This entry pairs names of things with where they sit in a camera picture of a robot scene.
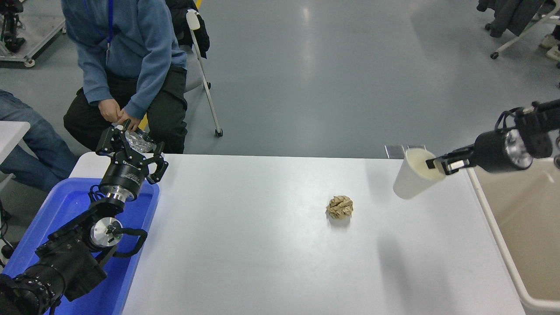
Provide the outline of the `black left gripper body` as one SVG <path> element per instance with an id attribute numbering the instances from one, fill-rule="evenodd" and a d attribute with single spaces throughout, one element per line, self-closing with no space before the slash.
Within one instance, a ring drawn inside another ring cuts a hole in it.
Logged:
<path id="1" fill-rule="evenodd" d="M 115 155 L 109 159 L 108 169 L 101 180 L 101 193 L 106 196 L 137 196 L 148 175 L 148 168 L 134 166 Z"/>

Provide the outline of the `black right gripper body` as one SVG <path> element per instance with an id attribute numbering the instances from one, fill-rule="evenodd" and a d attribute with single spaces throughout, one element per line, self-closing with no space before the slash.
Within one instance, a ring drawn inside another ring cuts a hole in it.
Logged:
<path id="1" fill-rule="evenodd" d="M 489 131 L 480 134 L 473 146 L 473 163 L 488 173 L 513 171 L 513 164 L 506 152 L 506 133 Z"/>

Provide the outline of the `person's right hand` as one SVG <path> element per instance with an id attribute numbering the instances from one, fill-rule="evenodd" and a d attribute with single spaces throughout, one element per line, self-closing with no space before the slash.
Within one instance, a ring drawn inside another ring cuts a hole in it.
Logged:
<path id="1" fill-rule="evenodd" d="M 121 108 L 114 98 L 100 100 L 98 102 L 98 109 L 102 117 L 110 123 L 116 123 L 121 118 Z"/>

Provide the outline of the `person's left hand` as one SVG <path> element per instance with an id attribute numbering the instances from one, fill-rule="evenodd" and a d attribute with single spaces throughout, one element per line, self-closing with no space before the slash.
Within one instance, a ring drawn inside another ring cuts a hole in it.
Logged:
<path id="1" fill-rule="evenodd" d="M 121 109 L 118 114 L 117 124 L 123 126 L 128 131 L 135 132 L 141 122 L 141 119 L 138 119 L 134 116 L 129 115 L 125 109 Z"/>

